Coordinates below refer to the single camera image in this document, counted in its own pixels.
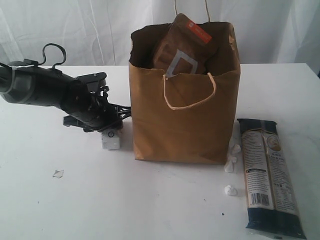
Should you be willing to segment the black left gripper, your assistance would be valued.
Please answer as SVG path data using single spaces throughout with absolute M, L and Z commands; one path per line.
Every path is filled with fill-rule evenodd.
M 63 125 L 86 133 L 121 129 L 123 120 L 132 116 L 131 107 L 110 103 L 108 91 L 108 86 L 99 86 L 95 92 L 85 84 L 70 86 L 62 100 L 62 110 L 68 114 Z

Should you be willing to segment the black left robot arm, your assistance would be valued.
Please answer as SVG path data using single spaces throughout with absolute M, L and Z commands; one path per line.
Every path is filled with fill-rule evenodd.
M 67 114 L 64 126 L 101 133 L 121 129 L 132 115 L 131 107 L 108 101 L 106 78 L 105 72 L 71 77 L 25 59 L 0 65 L 0 95 L 11 104 L 55 107 Z

